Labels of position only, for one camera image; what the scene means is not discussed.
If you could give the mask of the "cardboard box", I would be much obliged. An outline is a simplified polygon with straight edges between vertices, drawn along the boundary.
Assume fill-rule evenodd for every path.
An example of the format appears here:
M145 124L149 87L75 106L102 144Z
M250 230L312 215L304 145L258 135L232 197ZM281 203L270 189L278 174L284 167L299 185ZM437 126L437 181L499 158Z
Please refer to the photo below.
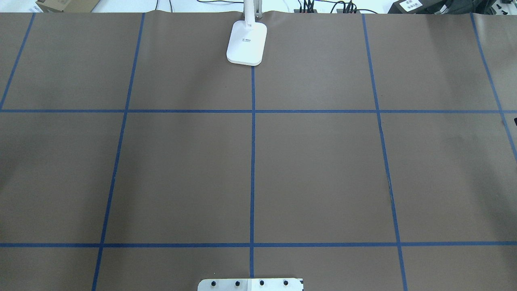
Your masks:
M99 0L36 0L44 13L90 13Z

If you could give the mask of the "white desk lamp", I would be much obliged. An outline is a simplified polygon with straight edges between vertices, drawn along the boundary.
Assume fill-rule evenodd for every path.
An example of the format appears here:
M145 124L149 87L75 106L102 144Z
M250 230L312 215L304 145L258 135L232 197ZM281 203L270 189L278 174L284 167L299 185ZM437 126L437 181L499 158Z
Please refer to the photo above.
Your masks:
M226 51L233 64L257 66L263 60L268 28L258 21L263 16L262 0L244 0L244 19L231 28Z

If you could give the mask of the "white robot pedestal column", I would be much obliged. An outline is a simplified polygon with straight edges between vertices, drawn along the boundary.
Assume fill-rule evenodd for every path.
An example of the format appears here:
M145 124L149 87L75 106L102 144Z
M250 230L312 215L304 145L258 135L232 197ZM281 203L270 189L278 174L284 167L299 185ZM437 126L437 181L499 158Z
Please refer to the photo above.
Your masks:
M197 286L198 291L303 291L300 278L209 278Z

